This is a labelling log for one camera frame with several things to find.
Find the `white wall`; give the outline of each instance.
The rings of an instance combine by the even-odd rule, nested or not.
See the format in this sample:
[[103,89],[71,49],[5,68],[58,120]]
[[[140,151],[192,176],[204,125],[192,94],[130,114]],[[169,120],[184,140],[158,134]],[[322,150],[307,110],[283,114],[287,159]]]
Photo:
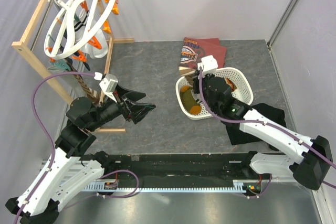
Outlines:
[[[326,137],[336,161],[335,0],[300,0],[272,50],[298,131]],[[336,211],[336,191],[327,197]]]
[[116,38],[268,39],[290,0],[119,0]]
[[[33,88],[42,79],[11,47],[20,37],[39,0],[0,0],[0,222],[12,223],[5,209],[9,198],[19,196],[38,174],[41,161],[50,154],[49,145],[30,107]],[[51,20],[46,22],[46,29]],[[45,65],[43,52],[47,30],[41,33],[35,54]],[[56,135],[65,103],[49,85],[37,94],[37,111],[51,136]]]

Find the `red cloth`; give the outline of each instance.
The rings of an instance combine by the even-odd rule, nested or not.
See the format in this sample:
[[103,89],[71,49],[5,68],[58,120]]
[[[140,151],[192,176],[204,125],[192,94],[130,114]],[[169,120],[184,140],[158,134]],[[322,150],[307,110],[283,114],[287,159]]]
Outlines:
[[181,75],[188,75],[197,69],[197,63],[208,55],[213,55],[217,60],[218,68],[222,68],[225,62],[226,47],[219,43],[218,38],[193,39],[184,38],[180,61]]

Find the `wooden drying rack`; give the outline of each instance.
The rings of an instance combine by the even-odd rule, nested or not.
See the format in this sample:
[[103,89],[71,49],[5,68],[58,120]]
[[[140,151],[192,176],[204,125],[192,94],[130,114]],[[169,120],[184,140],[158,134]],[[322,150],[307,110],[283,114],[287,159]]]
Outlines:
[[[12,43],[12,47],[32,66],[32,68],[42,78],[46,78],[50,76],[51,73],[42,64],[42,62],[34,55],[32,50],[28,47],[28,44],[31,41],[32,35],[37,27],[37,23],[40,20],[47,3],[48,3],[48,0],[40,0],[38,2],[37,7],[32,17],[30,18],[30,21],[24,33],[21,36],[20,41],[15,41]],[[102,1],[98,2],[98,8],[99,8],[100,14],[102,14],[104,12],[104,5]],[[106,57],[104,73],[108,73],[110,70],[113,45],[115,43],[132,43],[134,42],[134,39],[133,38],[115,39],[112,29],[111,29],[111,34],[109,34],[109,39],[107,39],[107,42],[109,44],[109,48],[108,48],[108,53]],[[71,104],[71,102],[73,101],[73,98],[68,94],[68,92],[63,88],[63,86],[56,79],[53,78],[53,79],[48,80],[47,82],[56,91],[56,93],[58,93],[62,97],[62,99],[65,102],[67,102],[68,104]],[[103,96],[104,94],[103,92],[101,92],[100,101],[102,101]],[[96,132],[125,132],[125,129],[97,129]]]

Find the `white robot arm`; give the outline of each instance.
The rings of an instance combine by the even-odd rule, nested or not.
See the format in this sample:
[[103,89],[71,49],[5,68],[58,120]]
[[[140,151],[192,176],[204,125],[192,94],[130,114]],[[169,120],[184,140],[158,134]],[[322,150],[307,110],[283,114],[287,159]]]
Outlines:
[[[7,201],[6,207],[13,214],[23,207],[21,223],[54,223],[59,212],[77,193],[92,181],[113,171],[110,167],[113,162],[109,156],[105,152],[98,152],[82,170],[61,183],[66,173],[96,139],[91,132],[120,115],[137,124],[155,108],[154,104],[137,103],[146,94],[119,86],[117,78],[112,74],[103,76],[96,73],[95,79],[102,79],[100,87],[107,96],[104,103],[94,106],[86,97],[72,102],[66,114],[69,119],[67,126],[55,142],[55,159],[51,167],[50,156],[30,187],[21,196]],[[28,201],[28,195],[38,183]]]
[[330,165],[309,150],[309,147],[332,161],[328,140],[321,136],[312,139],[293,132],[235,99],[225,80],[214,76],[218,65],[213,56],[204,57],[201,61],[198,64],[201,71],[194,76],[194,92],[201,94],[207,110],[225,125],[256,136],[285,154],[255,153],[250,160],[250,167],[258,174],[293,176],[305,187],[318,190]]

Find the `plastic basket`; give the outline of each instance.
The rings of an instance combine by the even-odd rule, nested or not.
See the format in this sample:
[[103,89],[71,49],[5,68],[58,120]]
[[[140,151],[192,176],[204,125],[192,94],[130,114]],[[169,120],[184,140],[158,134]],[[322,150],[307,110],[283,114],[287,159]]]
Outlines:
[[[219,68],[216,70],[215,76],[229,78],[237,87],[237,89],[234,92],[232,92],[232,96],[242,102],[245,102],[251,105],[251,103],[253,102],[252,89],[242,72],[240,72],[236,68]],[[191,115],[189,112],[186,111],[186,109],[184,108],[182,104],[181,98],[180,98],[180,89],[183,86],[190,86],[189,82],[187,81],[185,77],[179,78],[175,86],[177,100],[178,100],[178,103],[180,104],[180,107],[183,113],[186,114],[186,116],[190,118],[191,120],[211,118],[212,115],[210,115],[209,112],[206,111],[205,107],[203,106],[203,103],[201,103],[202,110],[197,115]]]

